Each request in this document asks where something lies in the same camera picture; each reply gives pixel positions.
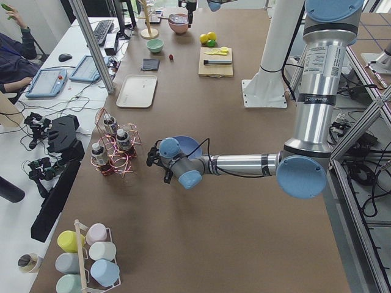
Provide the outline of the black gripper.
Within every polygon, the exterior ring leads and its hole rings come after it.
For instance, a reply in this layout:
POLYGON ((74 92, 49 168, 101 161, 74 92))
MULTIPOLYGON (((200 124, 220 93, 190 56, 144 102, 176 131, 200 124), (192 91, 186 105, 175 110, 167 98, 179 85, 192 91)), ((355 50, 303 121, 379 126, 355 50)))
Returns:
POLYGON ((148 167, 151 167, 153 164, 162 167, 165 170, 165 175, 163 178, 164 183, 170 184, 174 173, 162 162, 161 155, 159 154, 158 149, 159 142, 161 142, 161 140, 157 140, 155 144, 151 147, 150 151, 147 153, 146 164, 148 167))
POLYGON ((195 11, 197 8, 197 0, 178 0, 178 6, 187 9, 188 28, 190 28, 193 22, 193 11, 195 11))

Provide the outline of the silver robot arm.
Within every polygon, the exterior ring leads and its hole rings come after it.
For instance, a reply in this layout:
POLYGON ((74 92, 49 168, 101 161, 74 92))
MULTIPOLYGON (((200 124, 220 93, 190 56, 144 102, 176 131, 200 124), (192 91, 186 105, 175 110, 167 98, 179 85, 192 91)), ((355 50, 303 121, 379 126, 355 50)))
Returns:
MULTIPOLYGON (((218 11, 225 3, 231 2, 231 0, 207 0, 207 5, 212 12, 218 11)), ((184 7, 188 12, 188 28, 192 26, 193 14, 197 9, 197 0, 178 0, 178 6, 184 7)))
POLYGON ((355 42, 362 1, 278 1, 266 38, 260 69, 243 81, 247 107, 280 107, 282 73, 299 26, 304 27, 304 69, 296 97, 296 124, 292 138, 276 154, 215 155, 193 158, 184 154, 177 139, 157 141, 147 165, 164 169, 186 189, 203 175, 242 178, 275 176, 281 189, 296 198, 312 198, 326 186, 331 148, 328 129, 336 103, 346 48, 355 42))

